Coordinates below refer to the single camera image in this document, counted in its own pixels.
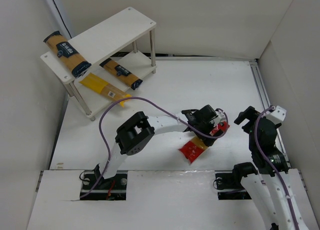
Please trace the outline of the red spaghetti bag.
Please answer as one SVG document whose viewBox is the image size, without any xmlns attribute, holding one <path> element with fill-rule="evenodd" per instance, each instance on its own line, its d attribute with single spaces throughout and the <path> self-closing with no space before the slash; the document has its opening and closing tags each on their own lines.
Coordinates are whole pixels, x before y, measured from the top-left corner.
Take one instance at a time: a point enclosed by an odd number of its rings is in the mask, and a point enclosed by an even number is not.
<svg viewBox="0 0 320 230">
<path fill-rule="evenodd" d="M 222 121 L 216 127 L 210 131 L 210 135 L 213 137 L 220 138 L 223 136 L 230 125 L 227 121 Z M 188 163 L 191 165 L 205 150 L 211 147 L 217 139 L 202 140 L 200 137 L 195 136 L 187 143 L 185 143 L 179 151 L 187 159 Z"/>
</svg>

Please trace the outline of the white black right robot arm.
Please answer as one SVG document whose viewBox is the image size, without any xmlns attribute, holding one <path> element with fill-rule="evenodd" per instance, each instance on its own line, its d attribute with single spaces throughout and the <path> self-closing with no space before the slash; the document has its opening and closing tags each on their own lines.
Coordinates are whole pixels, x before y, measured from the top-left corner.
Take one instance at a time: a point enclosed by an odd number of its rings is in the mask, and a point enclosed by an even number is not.
<svg viewBox="0 0 320 230">
<path fill-rule="evenodd" d="M 234 166 L 232 175 L 250 195 L 267 230 L 306 230 L 291 188 L 289 166 L 284 154 L 276 147 L 278 128 L 286 110 L 271 106 L 258 112 L 250 106 L 240 112 L 234 123 L 248 134 L 248 148 L 253 162 Z"/>
</svg>

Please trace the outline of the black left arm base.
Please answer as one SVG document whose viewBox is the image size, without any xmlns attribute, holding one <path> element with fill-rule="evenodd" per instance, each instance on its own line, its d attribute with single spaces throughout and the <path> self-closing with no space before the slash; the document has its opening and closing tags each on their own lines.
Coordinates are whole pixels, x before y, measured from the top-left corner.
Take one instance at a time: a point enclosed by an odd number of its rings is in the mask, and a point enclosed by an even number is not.
<svg viewBox="0 0 320 230">
<path fill-rule="evenodd" d="M 80 196 L 85 195 L 96 182 L 93 172 L 83 171 L 81 180 Z M 95 188 L 82 201 L 125 201 L 127 198 L 128 171 L 118 171 L 110 179 L 101 179 Z"/>
</svg>

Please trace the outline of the blue spaghetti bag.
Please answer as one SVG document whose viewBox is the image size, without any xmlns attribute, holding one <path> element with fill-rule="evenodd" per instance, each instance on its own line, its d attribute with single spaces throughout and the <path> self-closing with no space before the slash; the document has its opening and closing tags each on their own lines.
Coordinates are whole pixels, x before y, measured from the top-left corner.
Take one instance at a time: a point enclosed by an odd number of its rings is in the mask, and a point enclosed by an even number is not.
<svg viewBox="0 0 320 230">
<path fill-rule="evenodd" d="M 89 63 L 57 30 L 47 36 L 43 42 L 51 49 L 56 57 L 64 64 L 73 77 L 78 78 L 85 74 Z"/>
<path fill-rule="evenodd" d="M 99 65 L 132 90 L 139 88 L 143 82 L 140 78 L 111 58 L 104 60 Z"/>
</svg>

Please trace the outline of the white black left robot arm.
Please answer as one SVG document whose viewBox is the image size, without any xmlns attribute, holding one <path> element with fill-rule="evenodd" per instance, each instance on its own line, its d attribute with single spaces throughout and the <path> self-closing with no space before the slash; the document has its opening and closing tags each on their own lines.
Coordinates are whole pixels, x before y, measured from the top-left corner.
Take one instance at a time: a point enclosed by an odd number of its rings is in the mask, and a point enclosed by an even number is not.
<svg viewBox="0 0 320 230">
<path fill-rule="evenodd" d="M 200 110 L 183 110 L 159 117 L 147 116 L 139 111 L 118 127 L 115 143 L 108 148 L 105 164 L 96 165 L 94 176 L 98 182 L 114 177 L 125 159 L 142 151 L 155 135 L 193 132 L 206 147 L 210 147 L 225 134 L 228 127 L 227 115 L 210 105 Z"/>
</svg>

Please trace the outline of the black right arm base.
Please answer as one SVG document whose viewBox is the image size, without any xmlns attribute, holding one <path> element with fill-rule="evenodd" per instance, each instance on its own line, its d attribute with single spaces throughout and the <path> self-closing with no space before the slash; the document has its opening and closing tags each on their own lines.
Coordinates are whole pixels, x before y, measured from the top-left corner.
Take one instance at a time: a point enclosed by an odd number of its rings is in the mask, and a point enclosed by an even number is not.
<svg viewBox="0 0 320 230">
<path fill-rule="evenodd" d="M 244 187 L 237 182 L 232 172 L 215 172 L 213 187 L 217 190 L 218 200 L 251 200 Z"/>
</svg>

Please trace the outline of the yellow spaghetti bag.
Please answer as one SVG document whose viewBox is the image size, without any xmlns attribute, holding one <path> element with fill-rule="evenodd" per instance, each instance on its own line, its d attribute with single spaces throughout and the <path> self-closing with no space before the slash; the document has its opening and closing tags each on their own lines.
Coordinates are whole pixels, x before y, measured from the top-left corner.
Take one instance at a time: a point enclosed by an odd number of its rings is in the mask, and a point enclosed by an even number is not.
<svg viewBox="0 0 320 230">
<path fill-rule="evenodd" d="M 92 73 L 89 73 L 85 78 L 83 78 L 80 81 L 80 84 L 91 89 L 95 93 L 111 100 L 112 102 L 120 101 L 125 98 L 131 97 L 130 94 L 123 92 L 122 90 L 113 86 L 109 82 Z M 118 104 L 121 107 L 124 107 L 124 102 L 125 100 L 119 102 Z"/>
</svg>

